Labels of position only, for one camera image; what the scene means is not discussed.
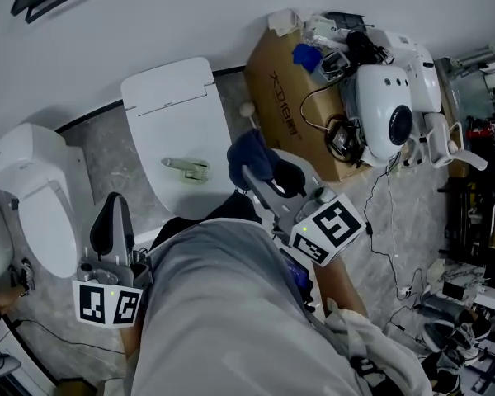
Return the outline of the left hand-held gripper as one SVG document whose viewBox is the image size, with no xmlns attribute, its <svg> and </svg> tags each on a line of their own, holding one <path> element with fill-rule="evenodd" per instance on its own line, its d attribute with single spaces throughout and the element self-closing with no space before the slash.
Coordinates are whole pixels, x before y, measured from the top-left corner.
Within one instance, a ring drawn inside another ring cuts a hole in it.
<svg viewBox="0 0 495 396">
<path fill-rule="evenodd" d="M 152 263 L 145 252 L 131 253 L 134 232 L 126 199 L 111 192 L 98 209 L 89 232 L 97 256 L 80 260 L 73 281 L 76 319 L 100 328 L 132 327 L 153 284 Z"/>
</svg>

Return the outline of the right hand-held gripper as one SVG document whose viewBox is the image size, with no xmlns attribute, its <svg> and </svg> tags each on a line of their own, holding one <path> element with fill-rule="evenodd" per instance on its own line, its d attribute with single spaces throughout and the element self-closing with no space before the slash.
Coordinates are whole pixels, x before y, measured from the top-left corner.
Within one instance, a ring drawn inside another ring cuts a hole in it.
<svg viewBox="0 0 495 396">
<path fill-rule="evenodd" d="M 272 181 L 257 179 L 248 166 L 242 166 L 243 178 L 275 216 L 282 242 L 326 266 L 365 230 L 365 221 L 347 196 L 322 186 L 309 161 L 284 150 L 274 152 L 280 159 Z"/>
</svg>

